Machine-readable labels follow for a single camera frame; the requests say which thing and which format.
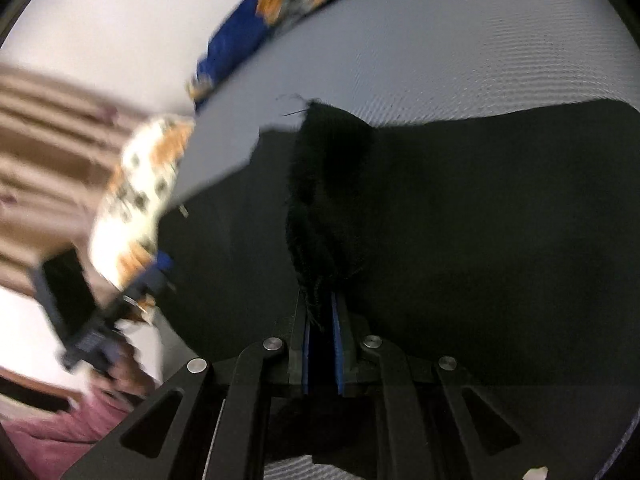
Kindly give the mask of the white floral pillow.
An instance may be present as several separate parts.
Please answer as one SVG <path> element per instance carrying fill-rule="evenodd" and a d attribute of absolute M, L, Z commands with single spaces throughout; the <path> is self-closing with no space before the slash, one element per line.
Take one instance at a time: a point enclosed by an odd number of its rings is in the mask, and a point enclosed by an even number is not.
<path fill-rule="evenodd" d="M 124 288 L 157 252 L 157 226 L 195 128 L 191 117 L 153 117 L 120 153 L 94 217 L 88 256 L 96 272 Z"/>

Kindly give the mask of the beige striped curtain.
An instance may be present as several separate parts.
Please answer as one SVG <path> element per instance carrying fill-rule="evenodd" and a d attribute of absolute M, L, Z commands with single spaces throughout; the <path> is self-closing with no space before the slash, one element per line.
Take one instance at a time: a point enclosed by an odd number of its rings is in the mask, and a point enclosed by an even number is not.
<path fill-rule="evenodd" d="M 30 269 L 75 245 L 141 110 L 51 77 L 1 67 L 1 284 L 32 296 Z"/>

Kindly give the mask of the black denim pants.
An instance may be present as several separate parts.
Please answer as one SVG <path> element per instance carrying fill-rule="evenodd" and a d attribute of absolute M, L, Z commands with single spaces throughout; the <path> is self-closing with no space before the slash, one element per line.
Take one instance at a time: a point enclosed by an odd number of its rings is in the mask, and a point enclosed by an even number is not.
<path fill-rule="evenodd" d="M 160 308 L 202 358 L 307 344 L 329 463 L 329 314 L 353 335 L 548 354 L 605 391 L 605 478 L 639 423 L 639 114 L 611 100 L 372 126 L 312 102 L 160 222 Z"/>

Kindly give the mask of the blue floral plush blanket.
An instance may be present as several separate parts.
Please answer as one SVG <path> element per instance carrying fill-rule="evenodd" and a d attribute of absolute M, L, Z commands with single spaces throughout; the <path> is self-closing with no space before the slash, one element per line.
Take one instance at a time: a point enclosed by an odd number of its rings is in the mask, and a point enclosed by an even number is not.
<path fill-rule="evenodd" d="M 332 0 L 242 0 L 208 40 L 188 85 L 195 106 L 247 61 L 262 44 Z"/>

